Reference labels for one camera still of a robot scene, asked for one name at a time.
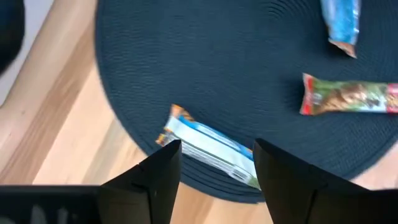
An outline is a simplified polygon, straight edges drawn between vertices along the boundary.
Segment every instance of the table surface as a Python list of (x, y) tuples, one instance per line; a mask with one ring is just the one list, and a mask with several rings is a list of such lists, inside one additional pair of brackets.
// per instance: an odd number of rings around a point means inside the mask
[[(0, 184), (102, 184), (146, 156), (105, 98), (93, 48), (96, 0), (55, 0), (0, 108)], [(353, 181), (398, 187), (398, 147)], [(180, 184), (172, 223), (272, 223), (265, 204)]]

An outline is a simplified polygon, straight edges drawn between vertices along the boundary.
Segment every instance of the snack bar wrapper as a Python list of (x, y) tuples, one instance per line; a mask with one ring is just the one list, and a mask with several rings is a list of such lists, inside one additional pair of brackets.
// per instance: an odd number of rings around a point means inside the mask
[(354, 46), (359, 33), (361, 0), (321, 0), (329, 30), (329, 42), (356, 58)]
[(196, 122), (187, 111), (177, 105), (172, 105), (164, 132), (160, 134), (156, 143), (165, 146), (174, 139), (181, 140), (183, 154), (260, 189), (252, 150), (213, 128)]
[(305, 73), (303, 80), (303, 115), (328, 111), (398, 113), (398, 83), (331, 82)]

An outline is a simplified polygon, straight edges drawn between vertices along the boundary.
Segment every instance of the dark blue placemat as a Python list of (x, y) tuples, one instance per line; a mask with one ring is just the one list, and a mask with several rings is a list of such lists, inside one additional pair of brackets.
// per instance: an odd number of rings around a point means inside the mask
[[(363, 1), (353, 59), (328, 43), (319, 0), (99, 0), (96, 55), (113, 110), (148, 154), (176, 103), (248, 147), (263, 138), (352, 178), (395, 142), (398, 118), (302, 116), (302, 72), (398, 82), (396, 9), (394, 0)], [(189, 157), (182, 181), (226, 200), (263, 200)]]

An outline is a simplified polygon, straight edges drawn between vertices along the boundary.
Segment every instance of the blue wrapper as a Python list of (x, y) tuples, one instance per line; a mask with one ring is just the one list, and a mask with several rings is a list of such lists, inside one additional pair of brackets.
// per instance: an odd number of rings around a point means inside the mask
[(359, 33), (360, 4), (360, 0), (321, 0), (329, 41), (354, 58), (354, 46)]

